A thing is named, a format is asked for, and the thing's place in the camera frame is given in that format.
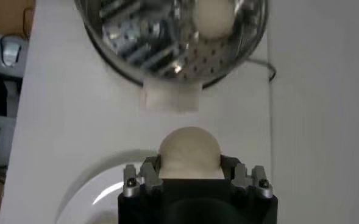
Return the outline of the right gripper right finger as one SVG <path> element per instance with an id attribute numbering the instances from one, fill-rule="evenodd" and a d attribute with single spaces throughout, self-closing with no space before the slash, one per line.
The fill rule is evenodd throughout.
<path id="1" fill-rule="evenodd" d="M 272 198 L 273 186 L 266 176 L 263 166 L 254 166 L 251 173 L 238 158 L 221 155 L 220 166 L 224 178 L 229 180 L 235 190 L 245 196 L 254 194 L 257 198 Z"/>

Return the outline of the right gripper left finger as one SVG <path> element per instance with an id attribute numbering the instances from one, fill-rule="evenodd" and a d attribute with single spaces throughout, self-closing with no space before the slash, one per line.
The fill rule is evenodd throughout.
<path id="1" fill-rule="evenodd" d="M 133 164 L 127 164 L 123 170 L 123 196 L 138 197 L 143 187 L 150 196 L 160 195 L 163 191 L 163 180 L 159 177 L 160 155 L 147 157 L 137 173 Z"/>

